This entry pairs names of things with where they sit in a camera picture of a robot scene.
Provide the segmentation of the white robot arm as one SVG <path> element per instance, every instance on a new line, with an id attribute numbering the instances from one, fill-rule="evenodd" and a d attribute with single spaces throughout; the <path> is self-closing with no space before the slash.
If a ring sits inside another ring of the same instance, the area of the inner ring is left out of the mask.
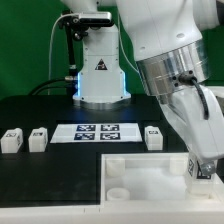
<path id="1" fill-rule="evenodd" d="M 113 105 L 129 93 L 115 61 L 118 28 L 100 6 L 115 6 L 133 47 L 137 72 L 149 96 L 196 159 L 200 171 L 215 172 L 224 157 L 224 115 L 208 76 L 202 28 L 218 23 L 214 0 L 61 0 L 84 37 L 84 67 L 76 103 L 91 109 Z"/>

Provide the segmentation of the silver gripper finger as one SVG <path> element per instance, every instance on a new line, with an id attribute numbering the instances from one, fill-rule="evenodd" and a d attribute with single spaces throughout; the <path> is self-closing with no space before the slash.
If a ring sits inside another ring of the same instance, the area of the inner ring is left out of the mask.
<path id="1" fill-rule="evenodd" d="M 200 168 L 203 175 L 212 175 L 216 172 L 216 165 L 213 161 L 201 164 Z"/>

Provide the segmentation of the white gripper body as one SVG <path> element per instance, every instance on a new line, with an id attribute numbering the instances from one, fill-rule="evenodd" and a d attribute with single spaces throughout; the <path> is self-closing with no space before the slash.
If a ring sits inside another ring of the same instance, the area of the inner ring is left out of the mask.
<path id="1" fill-rule="evenodd" d="M 190 152 L 201 162 L 224 158 L 224 115 L 211 90 L 201 87 L 209 109 L 204 109 L 194 87 L 185 88 L 168 97 L 167 104 L 160 107 L 168 123 L 182 138 Z"/>

